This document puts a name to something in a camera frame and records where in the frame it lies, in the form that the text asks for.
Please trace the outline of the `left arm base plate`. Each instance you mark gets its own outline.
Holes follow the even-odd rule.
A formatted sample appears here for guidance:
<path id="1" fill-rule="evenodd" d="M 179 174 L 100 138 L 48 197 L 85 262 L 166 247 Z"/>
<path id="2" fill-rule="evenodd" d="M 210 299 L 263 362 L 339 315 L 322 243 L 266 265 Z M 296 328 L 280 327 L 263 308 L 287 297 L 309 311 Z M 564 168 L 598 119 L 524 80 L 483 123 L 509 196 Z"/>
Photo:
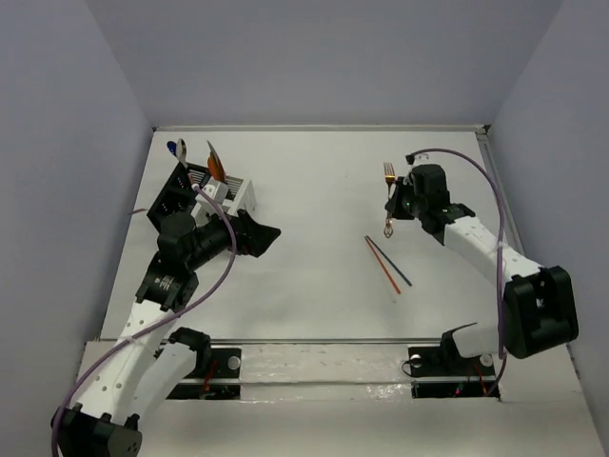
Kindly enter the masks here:
<path id="1" fill-rule="evenodd" d="M 168 395 L 168 400 L 239 400 L 242 350 L 213 347 L 206 368 L 195 368 Z"/>

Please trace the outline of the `pink-handled silver spoon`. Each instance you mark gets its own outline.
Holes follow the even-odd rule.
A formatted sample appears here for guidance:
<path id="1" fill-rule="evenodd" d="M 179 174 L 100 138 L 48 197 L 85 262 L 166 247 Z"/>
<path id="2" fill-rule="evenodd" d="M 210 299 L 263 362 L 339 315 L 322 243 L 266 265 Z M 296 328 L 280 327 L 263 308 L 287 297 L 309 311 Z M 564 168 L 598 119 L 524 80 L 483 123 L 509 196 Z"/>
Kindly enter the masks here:
<path id="1" fill-rule="evenodd" d="M 190 170 L 189 164 L 187 163 L 187 145 L 184 139 L 179 138 L 176 142 L 176 152 L 175 156 L 180 164 L 184 167 L 187 172 L 187 177 L 189 179 L 190 185 L 193 186 L 196 184 L 195 179 Z"/>

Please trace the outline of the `gold fork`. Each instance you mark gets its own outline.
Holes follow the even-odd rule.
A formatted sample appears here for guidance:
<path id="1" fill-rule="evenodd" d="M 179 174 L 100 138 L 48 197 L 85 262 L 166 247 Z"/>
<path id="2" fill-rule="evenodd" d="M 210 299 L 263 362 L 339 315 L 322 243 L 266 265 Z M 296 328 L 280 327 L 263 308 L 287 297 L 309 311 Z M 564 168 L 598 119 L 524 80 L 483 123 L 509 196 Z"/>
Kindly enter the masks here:
<path id="1" fill-rule="evenodd" d="M 384 174 L 384 181 L 387 186 L 387 200 L 390 200 L 391 199 L 391 189 L 396 181 L 396 173 L 395 173 L 395 170 L 391 163 L 389 163 L 389 162 L 383 163 L 383 174 Z M 385 238 L 389 239 L 393 235 L 393 232 L 394 232 L 393 226 L 392 226 L 392 224 L 393 224 L 392 214 L 389 209 L 387 209 L 385 212 L 386 212 L 386 215 L 385 215 L 383 235 Z"/>

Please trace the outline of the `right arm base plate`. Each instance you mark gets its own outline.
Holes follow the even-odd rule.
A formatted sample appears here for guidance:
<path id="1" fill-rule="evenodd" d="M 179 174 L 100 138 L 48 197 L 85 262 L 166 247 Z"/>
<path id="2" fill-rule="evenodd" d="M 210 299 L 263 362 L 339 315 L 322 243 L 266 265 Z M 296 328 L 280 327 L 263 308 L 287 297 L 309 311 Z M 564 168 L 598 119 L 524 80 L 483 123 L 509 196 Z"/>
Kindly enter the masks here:
<path id="1" fill-rule="evenodd" d="M 476 357 L 445 362 L 439 347 L 414 346 L 408 348 L 401 370 L 414 399 L 501 397 L 497 387 L 488 393 L 496 381 L 493 361 L 488 366 Z"/>

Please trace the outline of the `orange chopstick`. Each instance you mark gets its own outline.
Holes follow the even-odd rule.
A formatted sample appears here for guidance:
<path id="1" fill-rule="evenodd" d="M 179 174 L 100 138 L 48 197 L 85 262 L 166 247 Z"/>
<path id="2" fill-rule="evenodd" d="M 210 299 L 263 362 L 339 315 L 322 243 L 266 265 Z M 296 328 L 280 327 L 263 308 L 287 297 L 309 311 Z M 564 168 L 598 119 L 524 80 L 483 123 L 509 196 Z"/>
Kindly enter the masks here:
<path id="1" fill-rule="evenodd" d="M 369 240 L 369 238 L 367 236 L 364 237 L 364 240 L 365 240 L 367 246 L 369 247 L 369 249 L 371 250 L 374 258 L 376 259 L 377 263 L 379 264 L 379 266 L 380 266 L 384 276 L 387 278 L 387 280 L 388 280 L 389 284 L 391 285 L 391 287 L 395 290 L 396 294 L 401 295 L 402 294 L 401 289 L 397 285 L 397 283 L 394 280 L 394 278 L 391 276 L 391 274 L 390 274 L 389 270 L 387 269 L 386 265 L 383 263 L 379 252 L 375 250 L 375 248 L 373 247 L 372 242 Z"/>

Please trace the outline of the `purple long spoon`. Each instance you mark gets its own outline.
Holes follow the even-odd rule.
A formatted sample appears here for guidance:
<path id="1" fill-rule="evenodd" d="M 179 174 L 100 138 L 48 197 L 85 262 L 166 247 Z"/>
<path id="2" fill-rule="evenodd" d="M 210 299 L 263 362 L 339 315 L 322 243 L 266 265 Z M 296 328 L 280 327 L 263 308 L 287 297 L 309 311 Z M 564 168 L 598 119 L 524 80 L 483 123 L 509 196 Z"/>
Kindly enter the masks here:
<path id="1" fill-rule="evenodd" d="M 177 145 L 175 142 L 173 141 L 168 141 L 167 142 L 167 150 L 173 155 L 175 156 L 177 153 Z"/>

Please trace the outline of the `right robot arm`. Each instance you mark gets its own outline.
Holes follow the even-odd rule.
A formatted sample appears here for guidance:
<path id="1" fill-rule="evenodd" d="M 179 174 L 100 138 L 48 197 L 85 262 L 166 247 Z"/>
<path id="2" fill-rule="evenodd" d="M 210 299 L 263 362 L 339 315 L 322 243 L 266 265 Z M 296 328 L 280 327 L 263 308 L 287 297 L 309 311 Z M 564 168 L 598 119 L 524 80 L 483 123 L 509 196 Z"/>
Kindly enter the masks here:
<path id="1" fill-rule="evenodd" d="M 441 166 L 420 165 L 397 177 L 385 208 L 393 219 L 419 221 L 497 290 L 497 324 L 472 323 L 442 334 L 435 359 L 445 371 L 459 373 L 483 355 L 525 359 L 578 338 L 569 273 L 526 258 L 495 236 L 472 209 L 452 202 Z"/>

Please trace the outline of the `blue chopstick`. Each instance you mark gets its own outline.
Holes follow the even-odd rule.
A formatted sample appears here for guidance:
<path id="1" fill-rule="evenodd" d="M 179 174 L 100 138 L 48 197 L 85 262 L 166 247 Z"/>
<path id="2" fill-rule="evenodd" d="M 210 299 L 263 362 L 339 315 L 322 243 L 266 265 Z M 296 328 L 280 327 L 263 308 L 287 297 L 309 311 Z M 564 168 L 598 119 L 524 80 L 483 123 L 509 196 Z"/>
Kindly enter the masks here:
<path id="1" fill-rule="evenodd" d="M 379 247 L 379 245 L 377 243 L 374 242 L 374 240 L 368 236 L 365 235 L 364 239 L 366 241 L 368 241 L 372 247 L 385 259 L 385 261 L 388 263 L 388 265 L 390 267 L 392 267 L 396 273 L 405 281 L 405 283 L 409 286 L 412 287 L 413 283 L 410 281 L 410 279 L 407 278 L 407 276 L 400 270 L 400 268 L 390 259 L 390 257 Z"/>

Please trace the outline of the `black-handled steel knife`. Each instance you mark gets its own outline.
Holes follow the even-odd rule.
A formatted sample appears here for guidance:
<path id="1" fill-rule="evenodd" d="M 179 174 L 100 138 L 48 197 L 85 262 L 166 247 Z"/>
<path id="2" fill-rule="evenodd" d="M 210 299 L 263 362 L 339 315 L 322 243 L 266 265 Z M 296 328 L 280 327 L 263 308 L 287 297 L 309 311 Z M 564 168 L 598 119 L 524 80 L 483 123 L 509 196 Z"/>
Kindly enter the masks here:
<path id="1" fill-rule="evenodd" d="M 213 163 L 213 167 L 216 170 L 220 170 L 220 169 L 224 169 L 224 165 L 222 163 L 222 160 L 220 158 L 220 155 L 218 154 L 216 148 L 214 148 L 214 146 L 212 145 L 212 143 L 210 141 L 206 141 L 208 148 L 209 148 L 209 160 Z"/>

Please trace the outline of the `orange-handled knife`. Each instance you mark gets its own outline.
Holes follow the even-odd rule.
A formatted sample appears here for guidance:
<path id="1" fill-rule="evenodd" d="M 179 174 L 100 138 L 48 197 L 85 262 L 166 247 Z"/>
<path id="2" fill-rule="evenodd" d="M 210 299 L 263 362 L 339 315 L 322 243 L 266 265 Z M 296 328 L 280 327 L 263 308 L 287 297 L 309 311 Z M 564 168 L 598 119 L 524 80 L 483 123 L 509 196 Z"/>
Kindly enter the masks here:
<path id="1" fill-rule="evenodd" d="M 218 182 L 222 182 L 222 183 L 226 182 L 226 171 L 225 171 L 225 169 L 216 170 L 213 167 L 213 163 L 209 160 L 209 156 L 207 158 L 207 168 L 208 168 L 209 174 L 211 175 L 211 177 L 214 180 L 216 180 Z"/>

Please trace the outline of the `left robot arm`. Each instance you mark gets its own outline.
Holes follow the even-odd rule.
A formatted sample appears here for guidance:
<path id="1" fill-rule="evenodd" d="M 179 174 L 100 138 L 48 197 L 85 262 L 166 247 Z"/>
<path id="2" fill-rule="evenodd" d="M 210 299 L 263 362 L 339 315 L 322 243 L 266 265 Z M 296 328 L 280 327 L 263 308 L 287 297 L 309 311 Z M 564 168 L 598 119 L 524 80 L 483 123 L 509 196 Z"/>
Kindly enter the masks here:
<path id="1" fill-rule="evenodd" d="M 76 381 L 51 420 L 54 456 L 135 456 L 142 419 L 158 407 L 186 375 L 210 365 L 207 334 L 177 328 L 176 321 L 199 306 L 193 294 L 196 271 L 227 252 L 258 258 L 280 236 L 246 210 L 223 211 L 198 225 L 189 213 L 164 218 L 158 250 L 138 288 L 114 346 Z"/>

